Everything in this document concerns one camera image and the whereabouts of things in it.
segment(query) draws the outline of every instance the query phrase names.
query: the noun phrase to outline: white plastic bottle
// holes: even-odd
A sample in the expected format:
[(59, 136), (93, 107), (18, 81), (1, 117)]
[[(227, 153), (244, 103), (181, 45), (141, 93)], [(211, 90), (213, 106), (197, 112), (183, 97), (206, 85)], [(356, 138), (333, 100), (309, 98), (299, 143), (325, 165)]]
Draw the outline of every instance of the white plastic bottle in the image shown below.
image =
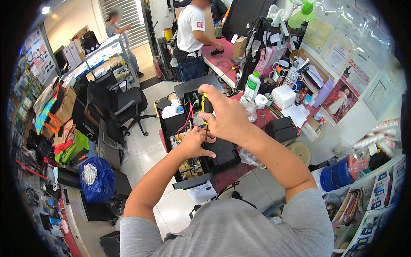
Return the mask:
[(254, 72), (254, 74), (250, 74), (248, 76), (247, 85), (245, 86), (244, 95), (247, 95), (251, 98), (254, 102), (258, 90), (260, 89), (261, 81), (258, 78), (258, 72)]

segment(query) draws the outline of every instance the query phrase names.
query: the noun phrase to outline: gray t-shirt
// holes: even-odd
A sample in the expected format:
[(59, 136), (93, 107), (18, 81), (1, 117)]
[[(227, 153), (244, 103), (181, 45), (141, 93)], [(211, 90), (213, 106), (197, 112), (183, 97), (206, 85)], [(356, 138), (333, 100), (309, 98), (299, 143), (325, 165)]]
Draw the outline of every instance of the gray t-shirt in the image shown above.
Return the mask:
[(148, 219), (125, 217), (120, 222), (121, 257), (330, 257), (333, 249), (331, 222), (313, 188), (290, 199), (278, 225), (238, 199), (204, 204), (186, 229), (168, 233), (164, 243)]
[[(108, 37), (114, 36), (114, 35), (115, 35), (115, 34), (114, 34), (114, 31), (115, 31), (115, 30), (118, 30), (118, 26), (117, 26), (117, 25), (115, 25), (115, 24), (107, 24), (107, 26), (106, 26), (106, 33), (107, 33), (107, 36), (108, 36)], [(128, 41), (128, 38), (127, 38), (126, 33), (123, 33), (123, 37), (124, 37), (124, 40), (126, 41), (126, 44), (128, 45), (128, 44), (129, 44), (129, 41)]]

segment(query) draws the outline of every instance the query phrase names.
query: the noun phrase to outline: man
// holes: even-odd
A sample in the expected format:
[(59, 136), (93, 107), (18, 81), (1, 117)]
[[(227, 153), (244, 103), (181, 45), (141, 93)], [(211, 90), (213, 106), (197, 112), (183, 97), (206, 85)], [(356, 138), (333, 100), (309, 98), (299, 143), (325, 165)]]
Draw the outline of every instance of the man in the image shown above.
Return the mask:
[[(126, 41), (126, 44), (129, 45), (129, 41), (128, 41), (125, 31), (130, 30), (131, 25), (127, 25), (123, 28), (118, 27), (117, 22), (120, 21), (120, 15), (118, 11), (112, 9), (106, 21), (107, 21), (107, 26), (106, 26), (107, 36), (112, 37), (114, 35), (123, 33), (124, 40)], [(139, 78), (144, 76), (144, 73), (139, 71), (139, 64), (137, 63), (137, 58), (131, 51), (130, 51), (130, 62), (131, 62), (131, 65), (133, 66), (133, 69), (137, 72), (137, 76)]]
[[(177, 47), (174, 56), (180, 62), (184, 81), (204, 75), (204, 61), (201, 57), (203, 45), (215, 46), (220, 51), (224, 49), (221, 43), (212, 41), (204, 34), (206, 30), (204, 11), (209, 6), (209, 0), (192, 0), (178, 17)], [(178, 51), (184, 53), (181, 59), (176, 56)]]
[(215, 157), (201, 147), (205, 131), (194, 127), (131, 192), (120, 224), (120, 256), (330, 257), (334, 248), (331, 222), (305, 164), (249, 122), (238, 101), (210, 85), (201, 85), (199, 93), (207, 93), (216, 115), (200, 114), (209, 124), (207, 142), (214, 143), (215, 136), (247, 149), (285, 187), (287, 204), (282, 223), (271, 223), (244, 201), (215, 200), (200, 207), (186, 229), (167, 234), (163, 243), (153, 207), (184, 160), (202, 155)]

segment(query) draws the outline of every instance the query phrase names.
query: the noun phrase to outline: glass display case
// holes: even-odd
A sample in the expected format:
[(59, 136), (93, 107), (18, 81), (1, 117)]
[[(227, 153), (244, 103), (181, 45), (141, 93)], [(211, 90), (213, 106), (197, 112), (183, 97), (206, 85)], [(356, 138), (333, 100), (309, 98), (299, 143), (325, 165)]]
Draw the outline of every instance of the glass display case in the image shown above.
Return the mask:
[(118, 81), (127, 78), (127, 81), (139, 86), (137, 72), (130, 62), (130, 53), (122, 34), (112, 36), (101, 43), (98, 49), (89, 53), (72, 73), (75, 77), (85, 73), (88, 80), (96, 80), (113, 71)]

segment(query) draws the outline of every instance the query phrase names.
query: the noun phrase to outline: white t-shirt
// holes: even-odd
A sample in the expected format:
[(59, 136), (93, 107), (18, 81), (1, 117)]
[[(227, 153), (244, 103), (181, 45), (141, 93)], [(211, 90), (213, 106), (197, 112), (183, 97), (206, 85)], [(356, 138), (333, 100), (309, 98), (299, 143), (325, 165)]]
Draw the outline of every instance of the white t-shirt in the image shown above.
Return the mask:
[(196, 56), (195, 53), (203, 47), (203, 43), (194, 38), (193, 30), (206, 30), (204, 13), (199, 8), (188, 5), (178, 17), (177, 46), (180, 50), (190, 52), (188, 56)]

